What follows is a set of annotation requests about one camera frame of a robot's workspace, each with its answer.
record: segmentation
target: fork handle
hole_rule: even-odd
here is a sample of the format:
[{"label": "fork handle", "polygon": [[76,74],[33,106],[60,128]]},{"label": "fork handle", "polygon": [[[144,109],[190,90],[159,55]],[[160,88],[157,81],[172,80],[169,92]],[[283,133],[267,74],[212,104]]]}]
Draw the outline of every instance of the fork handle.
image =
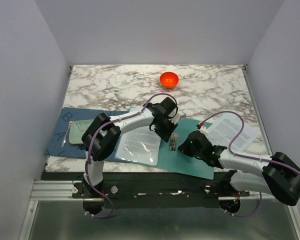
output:
[{"label": "fork handle", "polygon": [[65,135],[64,135],[64,138],[63,138],[63,141],[62,141],[62,145],[61,145],[62,148],[65,146],[69,129],[70,128],[68,127],[67,131],[65,132]]}]

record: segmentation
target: gray floor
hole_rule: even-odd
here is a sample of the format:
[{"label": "gray floor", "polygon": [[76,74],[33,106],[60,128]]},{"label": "gray floor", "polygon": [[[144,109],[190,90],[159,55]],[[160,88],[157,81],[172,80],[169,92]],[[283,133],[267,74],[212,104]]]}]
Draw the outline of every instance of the gray floor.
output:
[{"label": "gray floor", "polygon": [[[244,200],[240,213],[256,207]],[[108,219],[85,216],[81,202],[40,202],[31,240],[294,240],[287,206],[265,199],[258,213],[231,217],[220,209],[117,209]]]}]

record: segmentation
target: white wall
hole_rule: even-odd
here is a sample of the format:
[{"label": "white wall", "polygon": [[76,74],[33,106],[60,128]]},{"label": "white wall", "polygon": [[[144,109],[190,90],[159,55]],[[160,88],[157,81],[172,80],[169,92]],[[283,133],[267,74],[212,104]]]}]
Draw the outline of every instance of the white wall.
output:
[{"label": "white wall", "polygon": [[300,0],[283,3],[247,70],[272,151],[300,167]]},{"label": "white wall", "polygon": [[33,0],[0,0],[0,240],[16,240],[69,67]]},{"label": "white wall", "polygon": [[36,0],[70,64],[247,64],[283,0]]}]

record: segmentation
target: teal mat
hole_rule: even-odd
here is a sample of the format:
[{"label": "teal mat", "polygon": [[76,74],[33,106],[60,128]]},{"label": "teal mat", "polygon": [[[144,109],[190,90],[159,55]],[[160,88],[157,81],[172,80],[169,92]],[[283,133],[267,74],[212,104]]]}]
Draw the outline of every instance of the teal mat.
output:
[{"label": "teal mat", "polygon": [[[197,124],[200,121],[184,118],[178,121],[178,127],[173,133],[178,134],[177,147],[184,143],[188,135],[198,130]],[[212,123],[204,124],[207,128]],[[163,169],[170,172],[191,175],[204,179],[214,179],[214,168],[208,166],[204,161],[194,157],[182,154],[178,149],[170,151],[170,141],[161,141],[158,155],[158,164],[156,166],[134,162],[135,164],[145,165],[157,169]]]}]

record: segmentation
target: small black and white object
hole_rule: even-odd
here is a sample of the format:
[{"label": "small black and white object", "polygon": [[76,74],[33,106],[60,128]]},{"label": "small black and white object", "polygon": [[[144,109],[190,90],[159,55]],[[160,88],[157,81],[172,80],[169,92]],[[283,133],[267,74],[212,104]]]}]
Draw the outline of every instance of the small black and white object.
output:
[{"label": "small black and white object", "polygon": [[172,133],[170,140],[170,151],[175,151],[177,148],[178,134]]}]

